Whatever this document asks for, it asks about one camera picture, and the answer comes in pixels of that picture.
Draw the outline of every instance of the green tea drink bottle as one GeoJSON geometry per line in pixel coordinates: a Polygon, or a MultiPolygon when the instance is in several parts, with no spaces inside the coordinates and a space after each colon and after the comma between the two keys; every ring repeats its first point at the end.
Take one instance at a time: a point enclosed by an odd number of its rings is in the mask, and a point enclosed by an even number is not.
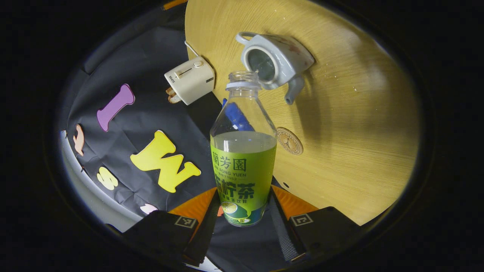
{"type": "Polygon", "coordinates": [[[256,72],[231,73],[228,101],[210,130],[213,171],[224,216],[237,227],[258,223],[271,188],[276,129],[258,98],[256,72]]]}

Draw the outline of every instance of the wood grain surface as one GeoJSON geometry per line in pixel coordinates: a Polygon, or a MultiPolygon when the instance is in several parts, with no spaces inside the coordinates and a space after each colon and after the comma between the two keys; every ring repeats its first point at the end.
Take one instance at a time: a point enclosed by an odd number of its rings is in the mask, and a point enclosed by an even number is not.
{"type": "Polygon", "coordinates": [[[235,40],[240,31],[292,36],[316,60],[293,105],[284,101],[287,84],[259,93],[274,125],[292,131],[304,148],[301,155],[277,148],[274,176],[281,185],[360,225],[389,207],[412,173],[420,137],[413,84],[392,57],[309,1],[190,0],[186,40],[215,69],[220,101],[228,97],[228,74],[245,70],[243,45],[235,40]]]}

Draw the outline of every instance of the foam letter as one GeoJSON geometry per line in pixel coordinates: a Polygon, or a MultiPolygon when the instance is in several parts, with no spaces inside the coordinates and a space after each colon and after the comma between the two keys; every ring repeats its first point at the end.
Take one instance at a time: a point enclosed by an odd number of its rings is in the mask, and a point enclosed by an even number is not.
{"type": "Polygon", "coordinates": [[[74,149],[79,153],[79,155],[84,156],[82,148],[84,147],[84,132],[79,124],[76,125],[77,137],[72,136],[74,139],[74,149]]]}
{"type": "Polygon", "coordinates": [[[144,206],[139,207],[144,213],[150,214],[151,212],[157,211],[158,209],[152,204],[145,203],[144,206]]]}
{"type": "Polygon", "coordinates": [[[105,167],[99,168],[99,173],[96,175],[97,180],[106,187],[108,190],[114,190],[114,187],[118,186],[118,180],[107,170],[105,167]]]}
{"type": "Polygon", "coordinates": [[[160,169],[158,185],[170,193],[176,192],[175,187],[191,176],[199,176],[202,171],[193,163],[187,162],[185,168],[178,172],[183,155],[162,158],[168,153],[174,153],[175,145],[161,130],[154,133],[151,141],[140,153],[131,155],[133,164],[142,171],[160,169]]]}
{"type": "Polygon", "coordinates": [[[97,121],[101,128],[106,132],[108,130],[109,121],[126,105],[131,105],[135,102],[135,95],[131,91],[128,84],[121,86],[120,92],[103,108],[97,111],[97,121]]]}

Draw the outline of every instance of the yellow letter w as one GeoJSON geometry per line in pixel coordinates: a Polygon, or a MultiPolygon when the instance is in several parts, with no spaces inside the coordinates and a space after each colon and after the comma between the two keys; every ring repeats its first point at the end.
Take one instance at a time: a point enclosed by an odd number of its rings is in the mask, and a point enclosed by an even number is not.
{"type": "Polygon", "coordinates": [[[174,193],[178,184],[191,176],[199,176],[202,173],[200,169],[190,162],[185,163],[185,168],[178,173],[183,155],[162,158],[168,153],[174,153],[175,150],[175,145],[168,139],[165,133],[158,130],[154,133],[154,140],[140,153],[131,155],[130,158],[133,164],[142,171],[160,169],[158,185],[170,193],[174,193]]]}

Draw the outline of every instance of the yellow foam shape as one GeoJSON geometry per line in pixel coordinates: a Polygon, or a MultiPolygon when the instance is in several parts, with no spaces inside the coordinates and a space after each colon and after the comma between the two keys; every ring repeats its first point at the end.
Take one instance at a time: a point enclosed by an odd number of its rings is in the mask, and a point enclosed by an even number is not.
{"type": "Polygon", "coordinates": [[[193,235],[195,235],[198,227],[200,226],[200,224],[202,224],[203,218],[205,217],[205,213],[207,212],[207,209],[210,205],[210,202],[212,201],[216,189],[217,187],[214,187],[208,191],[201,193],[200,195],[192,198],[191,200],[172,209],[169,213],[190,218],[196,218],[198,220],[198,226],[193,233],[193,235]]]}
{"type": "Polygon", "coordinates": [[[162,158],[168,153],[176,151],[175,145],[168,139],[163,131],[154,133],[154,139],[140,153],[131,155],[133,164],[142,171],[159,169],[158,185],[170,193],[176,192],[175,187],[191,176],[199,176],[202,171],[193,163],[184,164],[180,172],[183,155],[174,155],[162,158]]]}
{"type": "Polygon", "coordinates": [[[290,192],[271,185],[277,200],[281,204],[282,210],[286,219],[289,220],[291,216],[300,215],[303,213],[313,212],[319,210],[317,207],[307,203],[299,197],[290,192]]]}
{"type": "Polygon", "coordinates": [[[112,191],[114,190],[114,187],[118,186],[118,179],[116,179],[105,167],[101,166],[99,168],[99,173],[97,173],[96,177],[107,190],[112,191]]]}

